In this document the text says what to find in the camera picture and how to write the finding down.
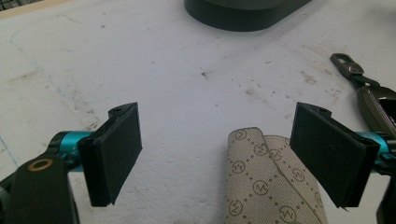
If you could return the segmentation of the dark grey oval box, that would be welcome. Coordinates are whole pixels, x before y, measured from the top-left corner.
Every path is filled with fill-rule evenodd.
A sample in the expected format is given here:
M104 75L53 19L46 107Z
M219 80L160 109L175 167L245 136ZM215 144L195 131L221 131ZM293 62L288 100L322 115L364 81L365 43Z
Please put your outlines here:
M271 27L312 0L184 0L199 22L221 30L254 32Z

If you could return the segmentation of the dark bag strap with clasp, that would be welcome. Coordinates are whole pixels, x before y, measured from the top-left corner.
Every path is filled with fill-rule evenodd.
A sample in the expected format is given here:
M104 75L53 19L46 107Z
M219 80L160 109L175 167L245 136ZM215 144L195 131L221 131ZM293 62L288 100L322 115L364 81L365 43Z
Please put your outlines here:
M331 61L356 89L358 107L368 128L396 138L396 91L365 77L362 67L345 53L333 53Z

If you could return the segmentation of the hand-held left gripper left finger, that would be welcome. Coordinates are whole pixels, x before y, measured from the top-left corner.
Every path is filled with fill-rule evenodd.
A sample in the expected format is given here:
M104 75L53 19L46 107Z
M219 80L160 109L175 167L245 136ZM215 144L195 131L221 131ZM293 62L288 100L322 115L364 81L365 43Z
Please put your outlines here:
M61 157L66 169L85 176L91 205L114 203L142 150L138 104L116 106L95 131L64 131L49 142L49 152Z

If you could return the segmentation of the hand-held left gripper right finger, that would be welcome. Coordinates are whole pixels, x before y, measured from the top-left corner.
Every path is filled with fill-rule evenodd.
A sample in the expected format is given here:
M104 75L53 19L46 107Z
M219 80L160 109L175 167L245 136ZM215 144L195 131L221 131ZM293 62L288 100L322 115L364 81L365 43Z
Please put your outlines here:
M299 102L290 147L337 207L357 207L377 157L389 150L382 133L353 132L332 112Z

